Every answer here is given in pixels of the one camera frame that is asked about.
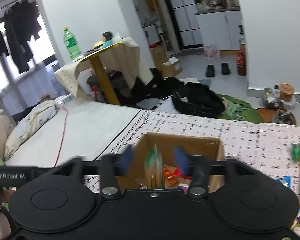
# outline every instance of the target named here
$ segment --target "bed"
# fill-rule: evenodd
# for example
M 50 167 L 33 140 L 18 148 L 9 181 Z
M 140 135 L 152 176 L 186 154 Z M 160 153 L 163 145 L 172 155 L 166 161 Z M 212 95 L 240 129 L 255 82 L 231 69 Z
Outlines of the bed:
M 69 110 L 64 145 L 58 163 L 75 155 L 87 160 L 116 154 L 147 132 L 219 137 L 226 157 L 234 157 L 272 178 L 293 177 L 291 189 L 299 194 L 299 169 L 290 156 L 291 143 L 300 143 L 300 127 L 270 123 L 218 120 L 173 113 L 138 110 L 76 101 Z M 7 165 L 53 166 L 61 141 L 65 113 L 60 111 L 25 142 Z M 99 177 L 87 176 L 85 185 L 99 190 Z M 300 235 L 300 228 L 295 232 Z

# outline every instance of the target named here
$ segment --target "green soda bottle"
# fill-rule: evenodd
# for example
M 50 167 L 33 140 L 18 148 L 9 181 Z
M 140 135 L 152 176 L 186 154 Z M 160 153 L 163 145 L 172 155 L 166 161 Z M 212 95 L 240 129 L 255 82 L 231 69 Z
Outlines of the green soda bottle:
M 69 31 L 68 27 L 64 28 L 64 33 L 65 35 L 63 39 L 69 51 L 70 58 L 71 60 L 74 60 L 81 55 L 77 40 L 75 39 L 75 36 Z

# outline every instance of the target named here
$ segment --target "bottle label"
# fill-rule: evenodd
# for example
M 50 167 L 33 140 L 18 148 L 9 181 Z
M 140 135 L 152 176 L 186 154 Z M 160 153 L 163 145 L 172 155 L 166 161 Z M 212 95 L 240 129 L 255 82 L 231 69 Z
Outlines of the bottle label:
M 72 37 L 72 38 L 66 40 L 67 49 L 69 49 L 75 45 L 77 45 L 77 41 L 75 40 L 75 37 Z

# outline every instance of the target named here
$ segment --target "black circular cover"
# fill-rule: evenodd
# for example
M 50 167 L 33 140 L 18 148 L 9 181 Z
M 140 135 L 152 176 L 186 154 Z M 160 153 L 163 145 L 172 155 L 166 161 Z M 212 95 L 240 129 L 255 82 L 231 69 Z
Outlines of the black circular cover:
M 287 228 L 299 209 L 297 195 L 265 175 L 236 177 L 217 190 L 212 205 L 230 226 L 251 233 Z
M 82 222 L 95 206 L 92 191 L 75 178 L 46 175 L 18 189 L 10 199 L 9 211 L 25 229 L 55 233 Z

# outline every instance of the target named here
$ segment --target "patterned bedspread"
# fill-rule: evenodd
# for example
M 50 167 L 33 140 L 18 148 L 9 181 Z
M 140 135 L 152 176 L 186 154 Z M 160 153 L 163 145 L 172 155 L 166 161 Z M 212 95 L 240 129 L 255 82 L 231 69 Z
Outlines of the patterned bedspread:
M 104 154 L 117 153 L 122 146 L 136 143 L 147 132 L 221 138 L 226 158 L 236 158 L 274 179 L 291 175 L 291 188 L 299 195 L 299 167 L 290 154 L 291 143 L 300 143 L 299 126 L 142 111 Z M 85 181 L 87 187 L 98 192 L 98 176 L 87 176 Z M 294 230 L 300 235 L 300 228 Z

